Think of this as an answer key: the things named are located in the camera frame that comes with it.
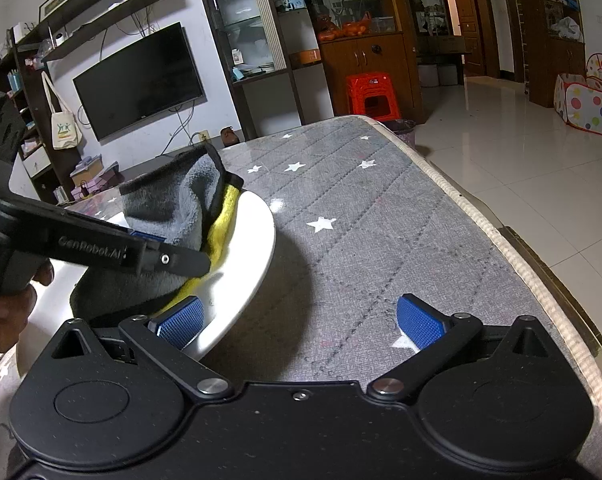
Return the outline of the person left hand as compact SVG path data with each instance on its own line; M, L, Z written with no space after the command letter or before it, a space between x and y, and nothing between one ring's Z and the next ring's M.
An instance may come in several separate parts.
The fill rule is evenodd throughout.
M9 351L20 338L28 325L37 292L32 282L48 286L54 281L54 267L49 259L45 260L23 290L15 295L0 296L0 353Z

